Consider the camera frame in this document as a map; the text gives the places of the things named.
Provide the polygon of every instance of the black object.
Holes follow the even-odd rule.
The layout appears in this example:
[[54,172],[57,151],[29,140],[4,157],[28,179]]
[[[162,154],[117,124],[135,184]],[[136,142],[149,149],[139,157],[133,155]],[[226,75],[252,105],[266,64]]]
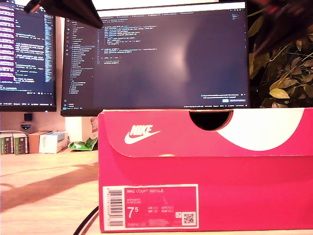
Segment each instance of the black object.
[[93,215],[97,213],[98,210],[99,210],[99,206],[93,209],[93,211],[86,217],[86,219],[84,219],[84,221],[78,226],[78,228],[76,229],[73,235],[79,235],[83,227],[88,223],[88,221],[93,217]]
[[313,24],[312,0],[272,0],[255,41],[255,55],[285,46],[307,33]]
[[69,18],[96,28],[103,26],[91,0],[31,0],[24,11],[28,14],[39,6],[49,15]]
[[32,121],[33,114],[24,114],[24,121]]
[[24,7],[24,11],[29,14],[38,4],[40,0],[31,0],[28,4]]

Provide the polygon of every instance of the green packet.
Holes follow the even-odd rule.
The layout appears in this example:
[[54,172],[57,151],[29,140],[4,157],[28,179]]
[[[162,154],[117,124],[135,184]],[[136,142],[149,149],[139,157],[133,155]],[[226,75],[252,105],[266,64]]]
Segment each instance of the green packet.
[[94,145],[97,143],[98,137],[91,139],[89,138],[86,142],[72,142],[68,145],[70,149],[92,151]]

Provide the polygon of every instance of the nike logo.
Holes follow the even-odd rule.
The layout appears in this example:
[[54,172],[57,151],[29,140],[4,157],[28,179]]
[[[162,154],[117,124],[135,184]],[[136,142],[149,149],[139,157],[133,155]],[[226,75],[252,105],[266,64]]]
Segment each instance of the nike logo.
[[141,140],[144,140],[145,138],[148,138],[150,136],[153,136],[160,131],[156,131],[153,133],[150,133],[153,125],[134,125],[132,126],[132,129],[130,132],[127,133],[127,135],[124,138],[124,141],[126,144],[133,144],[137,143]]
[[125,141],[126,144],[137,143],[137,142],[139,142],[139,141],[141,141],[141,140],[144,140],[145,138],[148,138],[148,137],[150,137],[150,136],[153,136],[153,135],[155,135],[155,134],[157,134],[157,133],[159,133],[159,132],[160,132],[160,131],[156,131],[156,132],[153,132],[153,133],[148,133],[148,134],[146,134],[146,135],[144,135],[144,136],[138,136],[138,137],[134,137],[134,138],[131,138],[131,137],[129,136],[129,133],[130,133],[130,132],[128,132],[127,135],[125,136],[124,141]]

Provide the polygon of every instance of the small box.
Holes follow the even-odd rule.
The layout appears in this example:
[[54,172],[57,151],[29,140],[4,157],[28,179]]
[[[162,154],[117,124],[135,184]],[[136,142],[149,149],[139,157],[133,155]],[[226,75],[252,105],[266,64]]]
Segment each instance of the small box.
[[40,131],[28,135],[29,140],[29,153],[39,153],[39,139],[40,135],[50,133],[51,131]]
[[0,153],[12,154],[14,153],[13,135],[12,134],[2,134],[0,135]]
[[15,155],[28,153],[28,137],[25,134],[13,134]]
[[50,132],[40,135],[40,153],[58,153],[67,147],[67,132]]

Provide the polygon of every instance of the nike swoosh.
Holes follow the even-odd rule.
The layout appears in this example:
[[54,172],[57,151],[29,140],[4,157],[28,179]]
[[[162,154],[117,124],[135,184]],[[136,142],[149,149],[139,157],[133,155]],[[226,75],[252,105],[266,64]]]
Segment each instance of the nike swoosh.
[[127,135],[125,136],[124,141],[125,141],[126,144],[137,143],[137,142],[139,142],[139,141],[141,141],[141,140],[144,140],[145,138],[148,138],[148,137],[150,137],[150,136],[153,136],[153,135],[155,135],[155,134],[157,134],[157,133],[159,133],[159,132],[160,132],[160,131],[156,131],[156,132],[148,133],[148,134],[146,134],[146,135],[138,136],[138,137],[135,137],[135,138],[131,138],[131,137],[129,136],[129,132],[128,132]]

